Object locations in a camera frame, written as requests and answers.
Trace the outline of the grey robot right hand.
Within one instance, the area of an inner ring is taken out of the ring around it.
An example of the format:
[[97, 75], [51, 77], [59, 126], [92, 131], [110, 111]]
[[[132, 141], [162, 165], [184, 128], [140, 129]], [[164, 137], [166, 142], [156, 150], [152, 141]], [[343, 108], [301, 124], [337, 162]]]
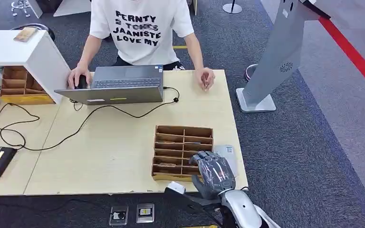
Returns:
[[199, 151], [189, 159], [197, 164], [200, 175], [192, 175], [192, 183], [204, 199], [212, 200], [226, 191], [236, 188], [236, 181], [226, 158], [210, 151]]

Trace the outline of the person's left hand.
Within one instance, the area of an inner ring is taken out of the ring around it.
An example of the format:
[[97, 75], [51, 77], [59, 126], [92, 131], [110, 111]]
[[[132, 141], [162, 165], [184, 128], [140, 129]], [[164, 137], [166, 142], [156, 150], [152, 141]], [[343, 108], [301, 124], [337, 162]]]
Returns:
[[214, 84], [215, 74], [210, 68], [201, 68], [195, 70], [195, 77], [200, 88], [207, 92]]

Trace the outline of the person's right hand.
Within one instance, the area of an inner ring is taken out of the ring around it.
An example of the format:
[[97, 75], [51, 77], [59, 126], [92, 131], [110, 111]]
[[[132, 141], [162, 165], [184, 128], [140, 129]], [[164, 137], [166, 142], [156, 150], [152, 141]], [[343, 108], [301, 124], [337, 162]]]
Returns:
[[80, 76], [86, 77], [86, 83], [88, 87], [91, 85], [92, 75], [88, 69], [88, 65], [79, 63], [76, 68], [70, 71], [68, 75], [68, 87], [75, 89], [75, 86], [79, 85]]

